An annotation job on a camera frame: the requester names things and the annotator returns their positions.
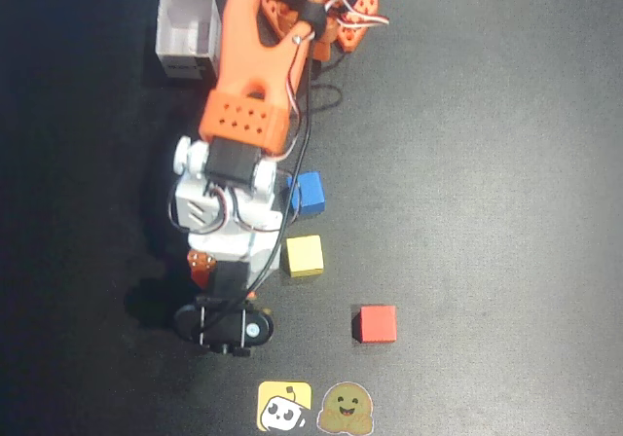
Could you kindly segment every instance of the cube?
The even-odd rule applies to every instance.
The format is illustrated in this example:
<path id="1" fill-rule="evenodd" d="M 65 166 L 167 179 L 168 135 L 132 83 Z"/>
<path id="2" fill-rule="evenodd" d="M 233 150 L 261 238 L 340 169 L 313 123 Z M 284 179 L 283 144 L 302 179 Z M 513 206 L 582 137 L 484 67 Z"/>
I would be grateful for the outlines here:
<path id="1" fill-rule="evenodd" d="M 167 77 L 215 79 L 221 31 L 216 0 L 160 0 L 156 55 Z"/>
<path id="2" fill-rule="evenodd" d="M 366 306 L 361 308 L 361 342 L 386 344 L 396 342 L 396 307 Z"/>
<path id="3" fill-rule="evenodd" d="M 300 236 L 285 241 L 290 275 L 305 277 L 318 275 L 324 270 L 320 236 Z"/>
<path id="4" fill-rule="evenodd" d="M 301 194 L 303 196 L 301 202 L 300 215 L 316 215 L 324 211 L 324 190 L 322 189 L 322 181 L 320 180 L 319 171 L 308 171 L 301 173 L 298 177 Z M 292 186 L 292 178 L 288 177 L 288 187 Z M 296 211 L 299 207 L 299 190 L 294 189 L 292 195 L 292 210 Z"/>

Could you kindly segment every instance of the red cube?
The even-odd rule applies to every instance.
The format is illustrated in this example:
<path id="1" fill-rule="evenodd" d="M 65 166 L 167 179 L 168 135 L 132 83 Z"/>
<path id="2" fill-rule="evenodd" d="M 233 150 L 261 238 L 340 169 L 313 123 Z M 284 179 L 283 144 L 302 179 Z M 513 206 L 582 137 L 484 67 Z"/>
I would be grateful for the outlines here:
<path id="1" fill-rule="evenodd" d="M 396 342 L 396 307 L 361 307 L 361 342 L 364 344 L 386 344 Z"/>

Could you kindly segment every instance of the hugging face emoji sticker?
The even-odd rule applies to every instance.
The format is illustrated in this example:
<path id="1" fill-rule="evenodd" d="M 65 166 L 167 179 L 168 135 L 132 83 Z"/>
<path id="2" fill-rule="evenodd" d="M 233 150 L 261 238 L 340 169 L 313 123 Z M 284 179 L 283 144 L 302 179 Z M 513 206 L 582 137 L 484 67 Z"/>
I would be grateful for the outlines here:
<path id="1" fill-rule="evenodd" d="M 374 421 L 370 394 L 354 382 L 334 385 L 324 396 L 317 425 L 322 431 L 331 434 L 372 434 Z"/>

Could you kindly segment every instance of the yellow sticker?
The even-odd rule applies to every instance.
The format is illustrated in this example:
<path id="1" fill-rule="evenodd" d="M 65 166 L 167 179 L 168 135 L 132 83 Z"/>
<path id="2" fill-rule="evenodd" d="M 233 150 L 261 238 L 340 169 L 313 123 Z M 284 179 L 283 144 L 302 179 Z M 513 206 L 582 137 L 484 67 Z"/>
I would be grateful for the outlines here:
<path id="1" fill-rule="evenodd" d="M 374 431 L 372 398 L 355 382 L 340 382 L 322 400 L 316 424 L 325 433 L 367 436 Z"/>
<path id="2" fill-rule="evenodd" d="M 257 427 L 295 433 L 310 421 L 311 408 L 312 387 L 306 382 L 262 382 L 257 395 Z"/>

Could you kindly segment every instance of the yellow cube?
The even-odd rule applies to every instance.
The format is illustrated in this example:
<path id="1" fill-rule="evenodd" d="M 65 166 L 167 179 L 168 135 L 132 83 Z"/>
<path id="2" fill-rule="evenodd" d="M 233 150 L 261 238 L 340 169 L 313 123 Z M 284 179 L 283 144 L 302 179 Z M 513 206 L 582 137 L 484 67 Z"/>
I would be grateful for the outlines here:
<path id="1" fill-rule="evenodd" d="M 293 277 L 305 277 L 318 275 L 324 270 L 322 260 L 322 245 L 320 236 L 300 236 L 289 238 L 285 241 L 288 250 L 288 262 L 290 275 Z"/>

